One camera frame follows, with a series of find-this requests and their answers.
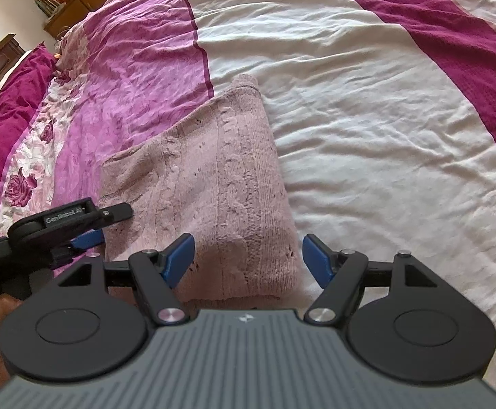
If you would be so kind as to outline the pink knitted cardigan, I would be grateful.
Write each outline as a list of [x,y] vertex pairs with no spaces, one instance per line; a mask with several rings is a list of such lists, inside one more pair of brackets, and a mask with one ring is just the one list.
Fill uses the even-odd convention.
[[106,228],[105,255],[195,241],[176,292],[187,303],[258,306],[301,281],[299,242],[274,137],[255,78],[230,86],[174,126],[102,166],[99,202],[131,205]]

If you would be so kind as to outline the striped floral bed cover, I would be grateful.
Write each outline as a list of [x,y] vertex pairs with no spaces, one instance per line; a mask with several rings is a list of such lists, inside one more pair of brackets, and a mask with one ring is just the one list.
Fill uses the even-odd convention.
[[496,408],[480,379],[416,385],[304,321],[322,289],[304,264],[400,250],[496,329],[496,0],[107,0],[0,82],[0,237],[83,198],[103,163],[256,79],[302,262],[258,306],[187,303],[117,370],[79,382],[9,374],[0,408]]

